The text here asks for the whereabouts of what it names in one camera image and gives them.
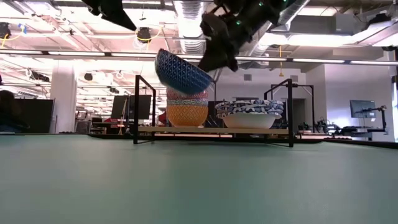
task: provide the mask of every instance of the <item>bowl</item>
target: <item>bowl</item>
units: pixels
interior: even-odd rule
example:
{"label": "bowl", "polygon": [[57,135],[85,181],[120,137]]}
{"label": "bowl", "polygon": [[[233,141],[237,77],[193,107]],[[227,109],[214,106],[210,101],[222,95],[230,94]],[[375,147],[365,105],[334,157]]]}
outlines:
{"label": "bowl", "polygon": [[197,105],[167,105],[166,113],[175,127],[198,127],[207,119],[208,107]]}
{"label": "bowl", "polygon": [[205,91],[213,81],[202,69],[164,49],[157,53],[155,70],[161,83],[186,95]]}
{"label": "bowl", "polygon": [[167,100],[167,105],[197,105],[197,106],[208,106],[208,100],[206,99],[192,99],[192,100]]}
{"label": "bowl", "polygon": [[208,94],[207,91],[202,91],[200,93],[194,94],[194,95],[187,95],[184,93],[181,93],[177,90],[174,90],[173,88],[168,87],[166,89],[166,95],[168,100],[192,100],[192,99],[207,99]]}
{"label": "bowl", "polygon": [[235,113],[225,116],[223,121],[229,128],[269,129],[279,118],[281,116],[275,114]]}
{"label": "bowl", "polygon": [[218,107],[217,117],[222,118],[224,116],[235,114],[235,113],[251,113],[251,114],[276,114],[280,115],[284,111],[283,106],[277,106],[276,108],[270,106],[248,106],[248,107]]}

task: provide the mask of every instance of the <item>white bowl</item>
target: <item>white bowl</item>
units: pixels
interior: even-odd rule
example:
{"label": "white bowl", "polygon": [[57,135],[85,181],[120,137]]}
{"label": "white bowl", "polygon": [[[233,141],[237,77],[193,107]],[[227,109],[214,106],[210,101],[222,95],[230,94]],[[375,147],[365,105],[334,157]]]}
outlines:
{"label": "white bowl", "polygon": [[229,128],[269,129],[281,115],[235,113],[223,118]]}

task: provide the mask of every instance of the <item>yellow bowl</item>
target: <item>yellow bowl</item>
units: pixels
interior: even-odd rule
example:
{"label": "yellow bowl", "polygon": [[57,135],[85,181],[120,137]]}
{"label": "yellow bowl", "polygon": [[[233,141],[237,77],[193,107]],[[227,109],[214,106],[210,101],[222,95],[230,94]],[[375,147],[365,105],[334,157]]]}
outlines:
{"label": "yellow bowl", "polygon": [[175,127],[198,127],[207,119],[208,107],[196,105],[167,105],[167,117]]}

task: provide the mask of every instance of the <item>green table surface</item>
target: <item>green table surface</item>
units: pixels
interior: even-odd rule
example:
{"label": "green table surface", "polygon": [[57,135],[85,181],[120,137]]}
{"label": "green table surface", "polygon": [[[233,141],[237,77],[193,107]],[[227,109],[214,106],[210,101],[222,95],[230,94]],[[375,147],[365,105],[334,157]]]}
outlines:
{"label": "green table surface", "polygon": [[0,136],[0,223],[398,223],[398,150]]}

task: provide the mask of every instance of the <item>ductwork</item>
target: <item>ductwork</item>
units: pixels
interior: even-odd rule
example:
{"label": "ductwork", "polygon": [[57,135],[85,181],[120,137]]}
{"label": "ductwork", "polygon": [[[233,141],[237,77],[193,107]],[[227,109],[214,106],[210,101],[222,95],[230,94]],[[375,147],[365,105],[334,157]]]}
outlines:
{"label": "ductwork", "polygon": [[[179,36],[184,38],[199,38],[201,15],[206,11],[207,2],[174,1],[178,14]],[[183,40],[181,48],[186,54],[202,54],[205,43],[200,40]]]}
{"label": "ductwork", "polygon": [[[310,2],[310,0],[296,0],[292,5],[290,5],[287,9],[283,10],[279,17],[280,27],[289,31],[290,22],[299,14],[299,12]],[[267,31],[271,27],[270,22],[266,22],[262,30]],[[267,39],[267,33],[265,33],[260,39],[259,42],[253,47],[253,49],[248,53],[248,56],[260,57],[264,54],[264,52],[268,49],[268,45],[264,44],[265,39]]]}

